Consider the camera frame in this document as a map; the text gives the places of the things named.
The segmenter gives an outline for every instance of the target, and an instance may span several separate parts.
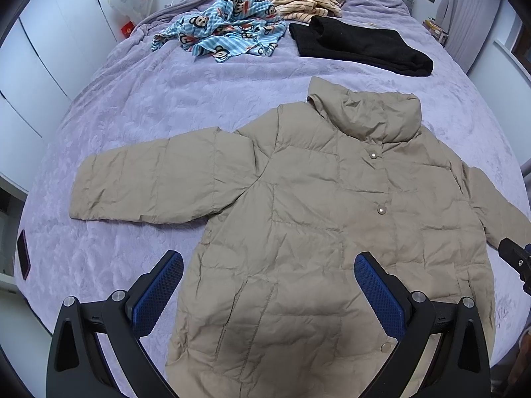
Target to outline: snap button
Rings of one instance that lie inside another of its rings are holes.
[[[383,343],[382,347],[380,348],[380,350],[382,351],[382,353],[388,353],[388,352],[391,351],[391,348],[392,348],[392,344],[391,343]]]

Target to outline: black garment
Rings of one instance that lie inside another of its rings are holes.
[[[301,57],[361,62],[406,76],[429,76],[433,70],[433,61],[409,47],[395,30],[366,29],[314,16],[308,27],[291,23],[289,32]]]

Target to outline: bed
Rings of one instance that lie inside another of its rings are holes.
[[[205,225],[205,220],[179,226],[71,220],[70,191],[85,157],[203,127],[235,130],[280,103],[305,100],[314,75],[357,91],[416,94],[423,123],[470,166],[483,169],[510,202],[530,215],[520,168],[492,111],[444,48],[411,18],[401,0],[347,0],[342,19],[399,31],[410,46],[434,60],[429,77],[300,58],[289,33],[268,58],[244,54],[216,63],[213,58],[195,58],[184,52],[176,40],[150,51],[155,33],[180,14],[204,10],[212,1],[183,0],[145,19],[129,39],[116,46],[72,102],[47,148],[20,225],[26,231],[31,271],[23,280],[17,267],[15,277],[50,331],[69,295],[86,302],[107,298],[115,289],[128,289],[168,249],[178,250],[186,267]],[[496,340],[491,358],[495,364],[518,338],[531,300],[522,291],[517,273],[492,247],[489,258],[495,279]],[[161,371],[176,294],[153,332],[142,338]],[[121,390],[133,396],[105,340],[103,348]]]

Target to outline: wardrobe door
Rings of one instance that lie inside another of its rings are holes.
[[[52,139],[70,104],[31,46],[20,21],[0,47],[0,91],[46,142]]]
[[[31,0],[20,19],[44,66],[71,100],[116,45],[98,0]]]
[[[45,150],[46,142],[0,95],[0,176],[28,192]]]

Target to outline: jacket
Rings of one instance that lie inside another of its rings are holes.
[[[421,125],[416,96],[316,77],[307,102],[235,133],[208,128],[88,157],[70,215],[210,215],[169,343],[166,374],[182,398],[358,396],[396,344],[352,273],[362,251],[431,300],[472,297],[491,351],[485,240],[531,240],[524,214]]]

